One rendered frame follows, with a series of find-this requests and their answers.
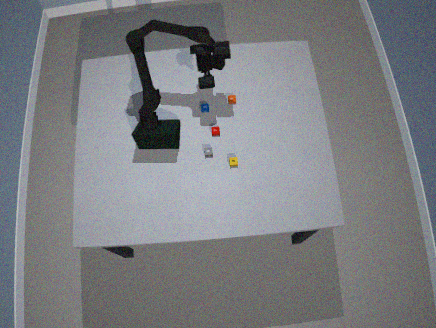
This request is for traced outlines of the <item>orange block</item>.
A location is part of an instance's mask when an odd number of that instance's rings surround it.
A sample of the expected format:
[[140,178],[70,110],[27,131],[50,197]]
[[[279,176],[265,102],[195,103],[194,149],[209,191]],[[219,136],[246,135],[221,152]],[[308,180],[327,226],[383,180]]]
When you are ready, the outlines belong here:
[[236,104],[236,95],[228,96],[228,103],[230,104]]

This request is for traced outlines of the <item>red block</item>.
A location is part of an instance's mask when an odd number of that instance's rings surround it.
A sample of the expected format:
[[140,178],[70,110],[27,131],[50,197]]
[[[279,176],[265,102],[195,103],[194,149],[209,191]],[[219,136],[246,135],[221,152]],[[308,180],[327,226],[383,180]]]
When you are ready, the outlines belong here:
[[220,135],[219,126],[218,127],[212,127],[212,136],[218,136]]

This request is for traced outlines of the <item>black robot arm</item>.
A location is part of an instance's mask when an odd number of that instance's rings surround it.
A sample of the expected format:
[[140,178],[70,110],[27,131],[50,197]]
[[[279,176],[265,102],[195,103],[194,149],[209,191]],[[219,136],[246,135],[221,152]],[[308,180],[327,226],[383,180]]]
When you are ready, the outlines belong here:
[[204,26],[186,27],[174,23],[171,24],[163,21],[151,20],[140,29],[130,31],[125,40],[135,57],[136,67],[141,79],[140,83],[143,88],[144,104],[139,110],[139,131],[155,130],[159,125],[158,116],[156,116],[156,112],[154,111],[160,104],[161,96],[159,94],[159,89],[155,90],[155,87],[153,86],[148,63],[144,54],[144,37],[153,30],[185,36],[197,43],[205,43],[191,45],[190,54],[196,54],[199,63],[207,63],[211,58],[212,64],[210,64],[209,68],[222,70],[225,66],[225,59],[231,59],[230,42],[215,42],[209,35],[207,27]]

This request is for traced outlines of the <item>yellow digit block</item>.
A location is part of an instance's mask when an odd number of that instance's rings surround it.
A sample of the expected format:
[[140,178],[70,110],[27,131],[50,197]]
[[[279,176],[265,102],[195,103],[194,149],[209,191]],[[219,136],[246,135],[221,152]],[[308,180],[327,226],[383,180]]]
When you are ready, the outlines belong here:
[[237,160],[237,157],[229,158],[229,162],[230,162],[230,167],[238,166],[238,160]]

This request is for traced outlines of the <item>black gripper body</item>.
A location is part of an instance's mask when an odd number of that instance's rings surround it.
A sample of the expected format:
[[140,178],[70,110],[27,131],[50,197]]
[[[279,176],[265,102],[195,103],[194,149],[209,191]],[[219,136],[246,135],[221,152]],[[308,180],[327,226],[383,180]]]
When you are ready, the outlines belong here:
[[211,58],[207,63],[199,63],[199,61],[197,60],[197,71],[200,71],[201,73],[204,72],[204,76],[198,78],[198,85],[200,89],[215,87],[214,77],[212,77],[212,75],[210,74],[210,70],[212,70],[212,68],[209,68],[210,64],[212,64]]

